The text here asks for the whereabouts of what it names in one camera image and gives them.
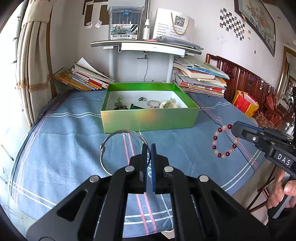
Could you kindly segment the person's right hand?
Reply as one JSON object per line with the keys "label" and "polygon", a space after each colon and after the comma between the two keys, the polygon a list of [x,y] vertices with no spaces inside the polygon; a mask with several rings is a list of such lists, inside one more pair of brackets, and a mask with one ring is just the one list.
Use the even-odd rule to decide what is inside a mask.
{"label": "person's right hand", "polygon": [[278,206],[278,204],[283,200],[284,196],[291,196],[289,203],[286,208],[294,208],[295,197],[296,197],[296,182],[295,180],[289,180],[285,185],[283,185],[282,180],[285,176],[285,171],[276,168],[276,176],[274,180],[274,186],[267,200],[266,207],[268,209]]}

